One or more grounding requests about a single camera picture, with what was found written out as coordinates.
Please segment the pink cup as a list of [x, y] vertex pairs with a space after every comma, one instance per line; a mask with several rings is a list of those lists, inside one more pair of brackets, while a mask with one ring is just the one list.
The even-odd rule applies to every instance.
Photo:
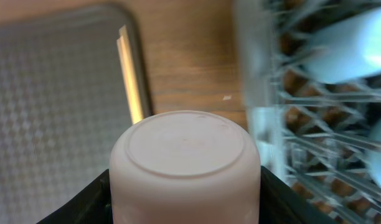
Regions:
[[110, 158], [115, 223], [258, 223], [261, 163], [251, 136], [201, 111], [148, 117]]

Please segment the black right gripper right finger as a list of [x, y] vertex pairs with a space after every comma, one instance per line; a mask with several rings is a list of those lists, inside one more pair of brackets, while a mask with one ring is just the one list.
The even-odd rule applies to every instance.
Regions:
[[266, 167], [261, 167], [260, 224], [335, 224]]

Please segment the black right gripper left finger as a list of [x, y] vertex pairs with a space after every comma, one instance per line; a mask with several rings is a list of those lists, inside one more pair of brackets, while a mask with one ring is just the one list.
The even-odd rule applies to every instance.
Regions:
[[37, 224], [112, 224], [109, 170]]

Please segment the light blue cup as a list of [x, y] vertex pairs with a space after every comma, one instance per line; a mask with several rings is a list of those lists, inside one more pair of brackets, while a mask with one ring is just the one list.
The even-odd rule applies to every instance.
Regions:
[[381, 7], [315, 32], [306, 49], [316, 52], [301, 64], [308, 78], [338, 84], [381, 74]]

